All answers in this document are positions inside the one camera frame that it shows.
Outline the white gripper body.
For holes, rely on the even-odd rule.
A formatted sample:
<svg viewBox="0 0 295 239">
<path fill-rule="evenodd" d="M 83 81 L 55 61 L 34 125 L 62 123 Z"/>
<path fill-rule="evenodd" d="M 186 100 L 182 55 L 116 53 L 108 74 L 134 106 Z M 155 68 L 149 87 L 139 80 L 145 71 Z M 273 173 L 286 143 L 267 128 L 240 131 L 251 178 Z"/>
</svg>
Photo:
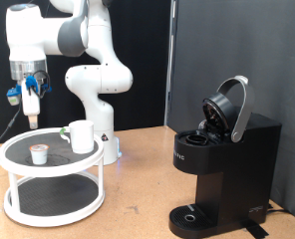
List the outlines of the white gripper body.
<svg viewBox="0 0 295 239">
<path fill-rule="evenodd" d="M 40 113 L 40 101 L 37 94 L 26 86 L 26 82 L 21 84 L 22 105 L 25 116 L 36 116 Z"/>
</svg>

